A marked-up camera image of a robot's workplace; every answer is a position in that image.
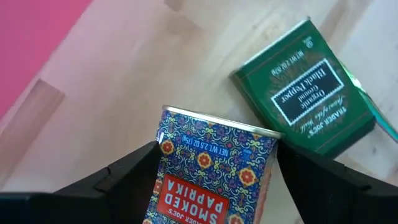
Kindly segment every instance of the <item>wood grain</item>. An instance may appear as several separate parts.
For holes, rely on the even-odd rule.
[[[305,16],[398,124],[397,3],[362,2],[93,1],[38,74],[65,99],[4,190],[51,192],[92,174],[153,140],[163,104],[260,126],[228,74]],[[398,148],[380,129],[337,160],[397,182]],[[262,223],[300,222],[275,165]]]
[[[0,133],[0,189],[62,99],[61,91],[43,80],[37,80],[16,114]]]

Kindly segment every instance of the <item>patterned label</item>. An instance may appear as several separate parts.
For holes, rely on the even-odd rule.
[[[291,126],[343,87],[344,83],[324,58],[271,100]]]
[[[166,174],[156,210],[178,222],[224,223],[229,200]]]
[[[165,110],[157,140],[163,156],[145,224],[253,223],[276,139]]]

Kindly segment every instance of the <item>pink surface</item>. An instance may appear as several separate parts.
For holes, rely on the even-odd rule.
[[[0,0],[0,119],[91,0]]]

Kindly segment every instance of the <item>green box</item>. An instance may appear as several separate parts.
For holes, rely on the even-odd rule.
[[[374,115],[310,19],[230,78],[263,124],[293,147],[335,157],[374,128]]]

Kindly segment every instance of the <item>smoked paprika tin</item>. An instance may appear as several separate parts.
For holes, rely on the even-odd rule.
[[[143,223],[259,223],[281,133],[163,110],[163,155]]]
[[[263,125],[291,147],[336,157],[370,132],[375,117],[307,18],[230,78]]]

